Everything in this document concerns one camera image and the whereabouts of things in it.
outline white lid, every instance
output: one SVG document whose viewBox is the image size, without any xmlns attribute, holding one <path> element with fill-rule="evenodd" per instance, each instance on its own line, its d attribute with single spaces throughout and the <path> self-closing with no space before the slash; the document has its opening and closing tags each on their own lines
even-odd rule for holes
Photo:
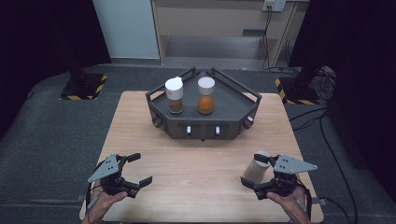
<svg viewBox="0 0 396 224">
<path fill-rule="evenodd" d="M 181 77 L 170 78 L 165 82 L 166 96 L 171 100 L 183 97 L 183 81 Z"/>
<path fill-rule="evenodd" d="M 202 95 L 210 95 L 215 90 L 215 79 L 211 77 L 201 77 L 198 80 L 198 92 Z"/>
<path fill-rule="evenodd" d="M 263 150 L 257 151 L 255 154 L 260 154 L 260 155 L 263 155 L 263 156 L 266 156 L 266 157 L 270 157 L 271 156 L 267 151 L 263 151 Z M 265 168 L 265 169 L 270 166 L 270 162 L 264 163 L 262 161 L 255 161 L 255 163 L 257 165 L 259 165 L 261 168 Z"/>
</svg>

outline yellow black warning tape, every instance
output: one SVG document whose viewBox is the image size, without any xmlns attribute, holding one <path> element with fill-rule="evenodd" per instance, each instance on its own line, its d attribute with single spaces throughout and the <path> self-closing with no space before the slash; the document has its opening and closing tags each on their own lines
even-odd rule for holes
<svg viewBox="0 0 396 224">
<path fill-rule="evenodd" d="M 283 91 L 282 84 L 279 79 L 275 80 L 275 84 L 277 90 L 279 91 L 280 98 L 282 99 L 283 104 L 290 105 L 319 105 L 320 102 L 317 100 L 289 100 L 285 92 Z"/>
<path fill-rule="evenodd" d="M 102 76 L 102 80 L 99 83 L 99 86 L 96 88 L 95 94 L 92 95 L 63 95 L 61 96 L 61 100 L 93 100 L 99 96 L 100 91 L 105 86 L 105 82 L 107 80 L 107 76 Z"/>
</svg>

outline black tray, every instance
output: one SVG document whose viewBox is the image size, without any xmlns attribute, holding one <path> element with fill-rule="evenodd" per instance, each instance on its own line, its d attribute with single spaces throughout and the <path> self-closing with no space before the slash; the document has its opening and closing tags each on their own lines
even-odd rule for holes
<svg viewBox="0 0 396 224">
<path fill-rule="evenodd" d="M 191 68 L 178 77 L 183 80 L 184 91 L 184 109 L 180 114 L 170 112 L 164 84 L 146 93 L 152 123 L 157 128 L 163 127 L 170 137 L 201 140 L 235 139 L 238 134 L 253 125 L 262 98 L 257 92 L 215 68 L 207 73 L 196 72 L 195 68 Z M 200 99 L 198 80 L 201 77 L 212 77 L 216 81 L 212 94 L 215 110 L 209 115 L 203 115 L 197 110 Z"/>
</svg>

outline hand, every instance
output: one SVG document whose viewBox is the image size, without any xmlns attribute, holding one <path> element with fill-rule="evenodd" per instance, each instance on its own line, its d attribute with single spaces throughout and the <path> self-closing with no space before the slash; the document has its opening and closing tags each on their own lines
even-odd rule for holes
<svg viewBox="0 0 396 224">
<path fill-rule="evenodd" d="M 283 210 L 290 217 L 293 223 L 299 223 L 299 224 L 311 223 L 306 212 L 297 203 L 298 201 L 302 206 L 306 207 L 305 192 L 304 189 L 302 189 L 301 187 L 297 187 L 294 190 L 294 192 L 287 197 L 281 197 L 273 192 L 268 192 L 266 196 L 274 203 L 277 203 L 280 206 L 282 206 Z"/>
<path fill-rule="evenodd" d="M 91 200 L 98 197 L 95 204 L 87 212 L 84 219 L 82 219 L 81 224 L 97 224 L 100 223 L 102 218 L 107 213 L 108 209 L 117 202 L 120 202 L 128 196 L 126 191 L 120 192 L 116 195 L 108 195 L 103 192 L 102 187 L 98 187 L 100 181 L 96 181 L 94 184 L 94 189 L 92 190 Z"/>
</svg>

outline brown liquid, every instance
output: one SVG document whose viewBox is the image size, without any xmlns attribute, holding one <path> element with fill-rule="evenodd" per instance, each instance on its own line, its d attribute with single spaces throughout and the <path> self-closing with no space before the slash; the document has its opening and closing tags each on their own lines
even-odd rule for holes
<svg viewBox="0 0 396 224">
<path fill-rule="evenodd" d="M 215 110 L 215 102 L 211 96 L 203 96 L 198 101 L 198 111 L 202 114 L 210 114 Z"/>
</svg>

